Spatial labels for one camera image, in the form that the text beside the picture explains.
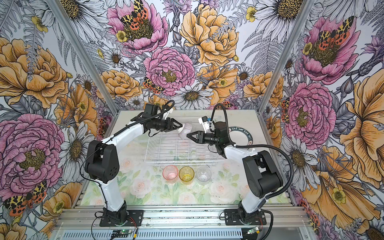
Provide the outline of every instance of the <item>clear glass cup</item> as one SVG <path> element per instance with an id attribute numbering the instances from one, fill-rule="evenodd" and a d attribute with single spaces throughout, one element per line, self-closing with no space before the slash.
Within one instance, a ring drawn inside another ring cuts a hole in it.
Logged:
<path id="1" fill-rule="evenodd" d="M 202 185 L 207 184 L 211 179 L 211 176 L 211 170 L 207 166 L 199 167 L 196 171 L 196 177 Z"/>
<path id="2" fill-rule="evenodd" d="M 194 176 L 195 172 L 191 167 L 185 166 L 182 167 L 179 171 L 179 178 L 184 184 L 190 184 Z"/>
<path id="3" fill-rule="evenodd" d="M 179 170 L 174 165 L 168 165 L 163 169 L 163 177 L 166 180 L 173 180 L 177 177 Z"/>

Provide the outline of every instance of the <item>dish rack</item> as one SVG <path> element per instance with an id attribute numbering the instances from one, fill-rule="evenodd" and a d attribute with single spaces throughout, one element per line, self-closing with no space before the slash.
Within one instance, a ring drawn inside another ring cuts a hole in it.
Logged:
<path id="1" fill-rule="evenodd" d="M 177 118 L 179 122 L 192 124 L 192 132 L 203 131 L 199 118 Z M 164 165 L 212 165 L 225 159 L 216 153 L 216 148 L 197 144 L 190 139 L 181 139 L 177 131 L 160 132 L 148 139 L 144 162 Z"/>

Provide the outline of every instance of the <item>black mounting plate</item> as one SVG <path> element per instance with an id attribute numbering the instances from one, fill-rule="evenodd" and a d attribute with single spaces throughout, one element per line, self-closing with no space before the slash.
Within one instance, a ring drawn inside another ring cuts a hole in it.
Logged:
<path id="1" fill-rule="evenodd" d="M 234 226 L 234 225 L 266 225 L 266 219 L 263 212 L 257 212 L 255 217 L 252 220 L 246 223 L 240 221 L 240 215 L 237 209 L 225 209 L 224 210 L 225 225 Z"/>
<path id="2" fill-rule="evenodd" d="M 135 223 L 136 223 L 136 226 L 141 226 L 141 220 L 143 218 L 143 213 L 144 213 L 144 210 L 127 210 L 128 212 L 128 216 L 131 217 Z M 101 227 L 116 227 L 117 225 L 114 224 L 108 216 L 103 216 L 103 218 L 101 219 L 100 221 L 100 226 Z M 119 226 L 119 227 L 132 227 L 134 226 L 132 221 L 130 219 L 128 219 L 128 221 Z"/>

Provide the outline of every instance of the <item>pink glass cup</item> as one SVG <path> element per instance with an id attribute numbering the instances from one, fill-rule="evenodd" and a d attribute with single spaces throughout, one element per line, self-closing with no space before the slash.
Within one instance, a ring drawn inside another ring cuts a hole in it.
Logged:
<path id="1" fill-rule="evenodd" d="M 172 180 L 172 179 L 175 179 L 175 177 L 177 177 L 178 173 L 179 173 L 179 170 L 177 169 L 176 166 L 168 165 L 163 170 L 163 177 L 166 180 Z"/>

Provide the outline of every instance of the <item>yellow glass cup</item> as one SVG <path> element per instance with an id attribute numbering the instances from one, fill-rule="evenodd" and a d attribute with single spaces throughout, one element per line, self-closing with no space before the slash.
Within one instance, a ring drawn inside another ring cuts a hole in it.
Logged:
<path id="1" fill-rule="evenodd" d="M 182 167 L 179 171 L 179 178 L 184 184 L 187 184 L 187 185 L 190 184 L 194 176 L 195 176 L 195 171 L 193 171 L 191 167 L 185 166 L 185 167 Z"/>

